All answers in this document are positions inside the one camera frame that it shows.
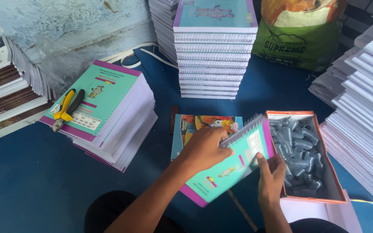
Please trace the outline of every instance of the person's hand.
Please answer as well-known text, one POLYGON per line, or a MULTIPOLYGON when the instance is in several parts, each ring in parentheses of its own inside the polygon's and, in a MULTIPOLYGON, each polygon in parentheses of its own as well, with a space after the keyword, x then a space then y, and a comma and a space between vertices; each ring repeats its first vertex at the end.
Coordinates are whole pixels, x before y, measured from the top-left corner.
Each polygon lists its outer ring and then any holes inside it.
POLYGON ((286 164, 279 155, 273 156, 268 162, 261 153, 257 153, 256 157, 260 167, 260 206, 280 206, 280 192, 286 173, 286 164))
POLYGON ((192 177, 233 154, 231 148, 218 148, 220 140, 227 138, 228 132, 222 127, 201 128, 172 163, 181 166, 192 177))

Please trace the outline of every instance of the cardboard box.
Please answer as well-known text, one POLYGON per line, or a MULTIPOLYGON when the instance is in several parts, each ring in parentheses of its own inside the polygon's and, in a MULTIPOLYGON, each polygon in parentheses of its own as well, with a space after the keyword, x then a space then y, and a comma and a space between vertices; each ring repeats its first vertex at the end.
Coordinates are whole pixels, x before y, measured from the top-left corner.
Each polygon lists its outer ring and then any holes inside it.
POLYGON ((327 203, 327 204, 345 204, 346 198, 342 191, 342 187, 339 183, 338 176, 336 176, 335 169, 332 166, 332 163, 329 160, 329 157, 326 153, 326 146, 324 144, 322 134, 319 130, 318 119, 316 114, 313 111, 266 111, 266 117, 268 119, 287 119, 288 117, 292 116, 292 118, 296 120, 304 120, 306 123, 310 125, 314 125, 315 132, 318 134, 320 139, 319 150, 323 154, 323 164, 324 164, 324 173, 322 175, 322 182, 324 188, 327 190, 327 198, 313 198, 313 197, 295 197, 295 196, 288 196, 286 194, 286 190, 283 186, 281 190, 281 198, 287 198, 289 200, 294 201, 302 201, 302 202, 316 202, 316 203, 327 203))

